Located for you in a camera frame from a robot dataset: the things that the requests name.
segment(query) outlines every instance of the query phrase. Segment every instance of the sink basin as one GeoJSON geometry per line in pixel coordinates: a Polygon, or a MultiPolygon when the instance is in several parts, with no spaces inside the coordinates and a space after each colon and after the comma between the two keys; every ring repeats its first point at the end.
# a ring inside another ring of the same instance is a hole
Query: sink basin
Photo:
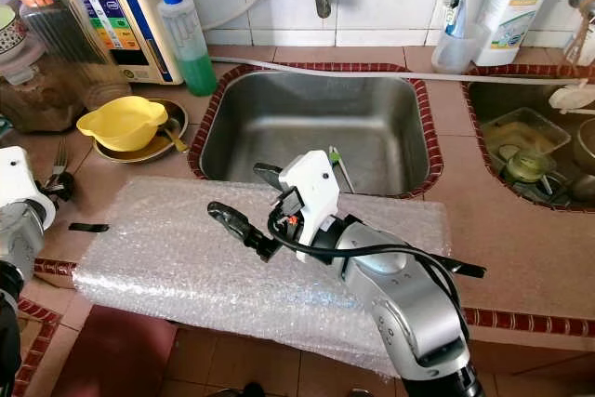
{"type": "MultiPolygon", "coordinates": [[[[542,114],[555,125],[575,137],[578,127],[589,119],[589,115],[575,113],[562,114],[549,106],[549,97],[562,86],[524,86],[515,84],[487,84],[475,83],[469,85],[469,102],[475,111],[478,124],[481,126],[497,117],[512,112],[521,107],[528,107],[542,114]]],[[[579,167],[574,161],[573,145],[565,144],[550,154],[556,162],[556,171],[552,174],[557,184],[568,185],[581,175],[579,167]]],[[[501,165],[493,160],[492,166],[498,171],[501,165]]],[[[548,203],[549,198],[539,191],[531,192],[522,186],[521,195],[540,203],[548,203]]],[[[585,206],[589,204],[575,203],[567,194],[559,194],[557,202],[550,205],[585,206]]]]}
{"type": "MultiPolygon", "coordinates": [[[[433,126],[424,136],[416,91],[404,80],[257,71],[235,78],[224,90],[200,154],[200,171],[213,180],[261,182],[252,172],[254,163],[285,166],[299,154],[328,152],[332,145],[356,192],[396,196],[427,181],[429,136],[433,126]]],[[[348,191],[336,173],[341,190],[348,191]]]]}

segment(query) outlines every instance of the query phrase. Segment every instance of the kitchen counter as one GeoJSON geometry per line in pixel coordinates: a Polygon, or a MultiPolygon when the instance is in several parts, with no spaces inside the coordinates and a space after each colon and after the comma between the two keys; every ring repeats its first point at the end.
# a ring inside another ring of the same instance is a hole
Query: kitchen counter
{"type": "MultiPolygon", "coordinates": [[[[431,71],[431,51],[432,47],[211,48],[211,54],[217,56],[276,62],[390,62],[415,72],[431,71]]],[[[525,48],[515,62],[553,64],[559,56],[556,51],[525,48]]],[[[216,64],[216,73],[221,76],[232,67],[216,64]]],[[[453,256],[488,269],[482,280],[456,278],[463,304],[476,309],[591,320],[584,324],[592,334],[595,329],[589,329],[589,324],[595,327],[595,300],[592,299],[595,215],[552,211],[532,205],[505,188],[484,165],[461,84],[427,81],[426,85],[444,169],[423,199],[446,205],[453,256]]],[[[192,141],[209,97],[193,97],[184,86],[138,85],[134,90],[147,98],[168,98],[182,104],[190,116],[184,139],[188,143],[192,141]]],[[[24,147],[32,160],[35,176],[44,179],[51,171],[59,139],[60,136],[13,132],[3,139],[3,144],[24,147]]],[[[77,131],[67,134],[67,144],[71,155],[68,170],[74,173],[77,189],[69,203],[60,205],[56,222],[46,233],[46,246],[39,258],[76,263],[95,236],[69,232],[68,225],[74,221],[104,222],[114,196],[132,177],[194,178],[186,154],[171,152],[146,165],[118,165],[92,151],[90,139],[77,131]]],[[[505,339],[509,332],[513,332],[506,331],[505,334],[502,331],[495,328],[489,333],[479,330],[477,334],[494,340],[494,334],[501,332],[505,339]]],[[[517,337],[515,342],[523,343],[526,339],[517,337]]],[[[563,345],[571,349],[595,350],[592,335],[572,339],[580,341],[573,346],[552,342],[552,347],[563,345]]]]}

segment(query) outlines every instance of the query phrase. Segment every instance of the sink rim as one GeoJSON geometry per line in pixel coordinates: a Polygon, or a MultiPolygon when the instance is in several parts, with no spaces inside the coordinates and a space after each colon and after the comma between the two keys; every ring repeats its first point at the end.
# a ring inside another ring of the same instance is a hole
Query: sink rim
{"type": "MultiPolygon", "coordinates": [[[[328,72],[410,72],[403,66],[389,64],[386,62],[290,62],[283,63],[289,67],[300,69],[320,70],[328,72]]],[[[227,88],[245,75],[258,72],[278,72],[264,67],[252,65],[239,65],[224,73],[218,81],[217,89],[211,96],[203,120],[199,125],[198,131],[192,141],[188,152],[188,165],[198,179],[209,179],[200,167],[200,158],[205,147],[211,126],[215,121],[219,104],[227,88]]],[[[428,153],[429,169],[428,175],[423,182],[415,189],[409,192],[403,192],[398,195],[384,195],[383,197],[392,197],[407,199],[417,197],[428,191],[438,180],[443,172],[443,157],[438,143],[433,118],[431,115],[430,101],[426,84],[420,79],[403,79],[408,83],[416,94],[417,107],[423,131],[423,139],[428,153]]]]}
{"type": "MultiPolygon", "coordinates": [[[[531,75],[535,77],[551,79],[556,79],[556,77],[576,76],[580,78],[589,78],[589,81],[591,82],[593,81],[593,78],[595,78],[595,67],[593,66],[577,67],[576,69],[577,73],[573,73],[572,67],[570,67],[569,65],[559,67],[557,65],[552,64],[508,64],[495,67],[474,67],[465,74],[483,76],[502,75],[504,77],[514,75],[531,75]]],[[[481,125],[479,123],[479,120],[477,119],[477,115],[475,114],[475,108],[473,107],[473,103],[471,102],[471,97],[469,94],[469,85],[473,83],[462,82],[460,84],[463,90],[463,97],[465,98],[465,102],[467,103],[469,118],[475,130],[475,138],[477,139],[480,152],[482,153],[483,164],[487,171],[492,175],[492,177],[494,177],[504,188],[506,188],[516,196],[521,197],[523,200],[527,201],[531,205],[542,206],[552,211],[595,213],[594,206],[552,205],[532,200],[522,195],[522,193],[513,190],[503,179],[501,179],[496,170],[492,167],[492,161],[490,158],[490,154],[487,151],[487,146],[485,145],[485,139],[483,138],[481,125]]]]}

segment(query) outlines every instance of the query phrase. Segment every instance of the fork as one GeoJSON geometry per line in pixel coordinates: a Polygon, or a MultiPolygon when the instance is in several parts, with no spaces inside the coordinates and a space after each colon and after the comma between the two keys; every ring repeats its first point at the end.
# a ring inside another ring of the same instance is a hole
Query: fork
{"type": "Polygon", "coordinates": [[[58,143],[58,151],[56,158],[54,158],[54,165],[52,166],[52,175],[47,179],[44,188],[47,188],[53,181],[55,181],[62,172],[66,170],[68,164],[68,152],[66,151],[66,138],[62,137],[58,143]]]}

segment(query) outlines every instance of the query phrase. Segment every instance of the yellow bowl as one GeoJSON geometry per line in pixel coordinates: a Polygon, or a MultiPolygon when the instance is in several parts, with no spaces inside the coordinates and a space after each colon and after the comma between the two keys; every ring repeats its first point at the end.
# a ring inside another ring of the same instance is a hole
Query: yellow bowl
{"type": "Polygon", "coordinates": [[[165,121],[163,104],[143,97],[121,97],[83,115],[76,127],[108,149],[128,152],[149,144],[165,121]]]}

